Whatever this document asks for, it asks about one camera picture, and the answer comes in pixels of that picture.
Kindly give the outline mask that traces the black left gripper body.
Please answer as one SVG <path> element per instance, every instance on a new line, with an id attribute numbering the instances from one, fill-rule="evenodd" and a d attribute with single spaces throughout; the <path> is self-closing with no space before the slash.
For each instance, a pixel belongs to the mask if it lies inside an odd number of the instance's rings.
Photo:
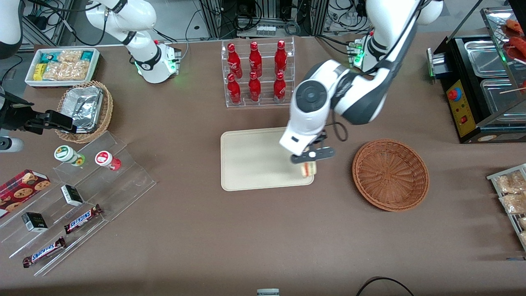
<path id="1" fill-rule="evenodd" d="M 335 150 L 330 146 L 325 146 L 324 142 L 328 135 L 326 131 L 310 143 L 300 155 L 291 155 L 291 163 L 302 164 L 307 162 L 316 162 L 320 160 L 330 159 L 336 155 Z"/>

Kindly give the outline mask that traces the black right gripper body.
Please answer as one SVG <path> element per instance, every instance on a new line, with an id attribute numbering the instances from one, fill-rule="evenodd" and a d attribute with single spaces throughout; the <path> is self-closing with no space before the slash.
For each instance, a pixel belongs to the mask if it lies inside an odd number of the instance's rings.
<path id="1" fill-rule="evenodd" d="M 34 103 L 28 102 L 11 93 L 1 93 L 0 127 L 2 131 L 29 131 L 37 133 L 32 127 L 27 127 L 28 121 L 35 118 L 32 110 Z"/>

